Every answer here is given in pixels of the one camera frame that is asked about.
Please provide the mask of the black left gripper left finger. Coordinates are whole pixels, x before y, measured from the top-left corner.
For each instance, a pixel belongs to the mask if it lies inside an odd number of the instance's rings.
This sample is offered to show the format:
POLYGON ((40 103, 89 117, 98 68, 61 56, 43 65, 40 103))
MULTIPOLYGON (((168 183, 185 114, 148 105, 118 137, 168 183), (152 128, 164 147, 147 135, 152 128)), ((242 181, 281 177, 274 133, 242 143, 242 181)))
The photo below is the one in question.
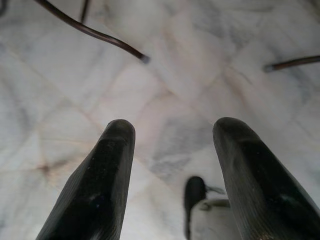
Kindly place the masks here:
POLYGON ((134 126, 111 121, 68 178, 36 240, 120 240, 134 149, 134 126))

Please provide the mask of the dark brown straight chair leg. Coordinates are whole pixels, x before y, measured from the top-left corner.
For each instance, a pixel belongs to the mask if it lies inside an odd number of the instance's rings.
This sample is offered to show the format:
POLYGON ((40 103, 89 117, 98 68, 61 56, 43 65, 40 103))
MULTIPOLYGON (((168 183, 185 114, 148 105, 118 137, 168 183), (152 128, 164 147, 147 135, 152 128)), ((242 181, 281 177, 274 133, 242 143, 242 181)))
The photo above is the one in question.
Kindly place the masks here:
POLYGON ((303 58, 292 59, 284 62, 265 65, 262 69, 266 73, 279 71, 291 67, 320 63, 320 55, 308 56, 303 58))

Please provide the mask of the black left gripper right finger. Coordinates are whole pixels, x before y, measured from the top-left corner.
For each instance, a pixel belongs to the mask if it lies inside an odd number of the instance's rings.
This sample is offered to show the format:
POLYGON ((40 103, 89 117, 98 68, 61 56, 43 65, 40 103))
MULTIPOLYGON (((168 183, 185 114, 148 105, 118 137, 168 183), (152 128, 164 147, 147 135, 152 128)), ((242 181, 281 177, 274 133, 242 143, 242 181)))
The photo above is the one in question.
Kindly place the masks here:
POLYGON ((223 117, 212 133, 242 240, 320 240, 320 208, 253 129, 223 117))

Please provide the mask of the dark brown thin chair leg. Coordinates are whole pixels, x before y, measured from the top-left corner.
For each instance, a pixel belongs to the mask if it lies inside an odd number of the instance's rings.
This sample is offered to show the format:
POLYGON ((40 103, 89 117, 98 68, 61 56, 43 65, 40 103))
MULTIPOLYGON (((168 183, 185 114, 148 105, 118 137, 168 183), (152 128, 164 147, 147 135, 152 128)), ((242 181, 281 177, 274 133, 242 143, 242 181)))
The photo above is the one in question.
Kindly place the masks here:
POLYGON ((80 23, 84 24, 90 7, 90 0, 83 0, 83 5, 80 14, 80 23))

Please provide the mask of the robot black left foot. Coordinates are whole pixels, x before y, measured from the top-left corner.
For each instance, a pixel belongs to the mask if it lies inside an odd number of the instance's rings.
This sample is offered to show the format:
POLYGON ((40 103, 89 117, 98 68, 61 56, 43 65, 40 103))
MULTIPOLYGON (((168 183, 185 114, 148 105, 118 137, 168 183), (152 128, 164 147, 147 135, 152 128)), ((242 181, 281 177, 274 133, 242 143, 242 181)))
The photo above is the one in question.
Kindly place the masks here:
POLYGON ((191 212, 192 208, 200 201, 206 199, 206 186, 199 176, 191 176, 185 184, 183 194, 184 207, 184 236, 187 240, 191 237, 191 212))

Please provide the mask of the dark brown curved chair leg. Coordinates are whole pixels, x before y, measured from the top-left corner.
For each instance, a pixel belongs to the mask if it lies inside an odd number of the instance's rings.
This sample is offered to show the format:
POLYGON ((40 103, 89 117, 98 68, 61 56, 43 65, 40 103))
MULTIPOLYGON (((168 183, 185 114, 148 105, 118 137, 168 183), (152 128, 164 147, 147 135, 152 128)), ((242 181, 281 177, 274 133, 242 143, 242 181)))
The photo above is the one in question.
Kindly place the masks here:
POLYGON ((149 56, 139 52, 134 47, 130 46, 129 44, 127 44, 127 43, 125 43, 125 42, 123 42, 113 36, 104 34, 100 31, 97 31, 93 28, 86 26, 85 25, 86 21, 84 23, 80 23, 80 18, 79 18, 79 21, 73 19, 72 17, 70 17, 69 15, 65 14, 63 11, 58 9, 56 6, 54 6, 52 3, 50 3, 48 0, 34 0, 34 1, 36 3, 38 3, 39 5, 41 5, 44 9, 49 11, 51 14, 53 14, 55 17, 57 17, 58 19, 63 21, 64 23, 73 27, 74 29, 76 29, 76 30, 88 35, 88 36, 91 36, 95 39, 112 44, 112 45, 126 51, 127 53, 131 54, 132 56, 136 57, 144 64, 148 64, 150 62, 151 58, 149 56))

